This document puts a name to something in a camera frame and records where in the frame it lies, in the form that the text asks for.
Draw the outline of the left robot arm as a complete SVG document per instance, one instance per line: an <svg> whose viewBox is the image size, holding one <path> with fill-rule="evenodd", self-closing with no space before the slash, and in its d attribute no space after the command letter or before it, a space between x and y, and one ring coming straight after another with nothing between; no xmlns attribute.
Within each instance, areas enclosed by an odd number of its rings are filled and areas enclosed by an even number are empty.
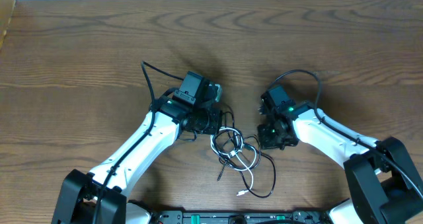
<svg viewBox="0 0 423 224"><path fill-rule="evenodd" d="M152 162L182 132L214 135L222 111L220 85L189 71L179 88L154 98L140 127L107 160L63 180L52 223L148 223L150 211L128 198Z"/></svg>

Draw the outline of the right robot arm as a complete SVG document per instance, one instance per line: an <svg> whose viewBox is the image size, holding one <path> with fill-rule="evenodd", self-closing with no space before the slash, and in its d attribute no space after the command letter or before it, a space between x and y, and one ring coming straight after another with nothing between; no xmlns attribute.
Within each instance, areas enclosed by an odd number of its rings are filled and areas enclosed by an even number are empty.
<svg viewBox="0 0 423 224"><path fill-rule="evenodd" d="M403 142L357 133L313 103L296 103L279 85L261 100L266 121L257 130L263 149L303 142L343 168L350 199L325 213L328 223L406 223L422 213L422 178Z"/></svg>

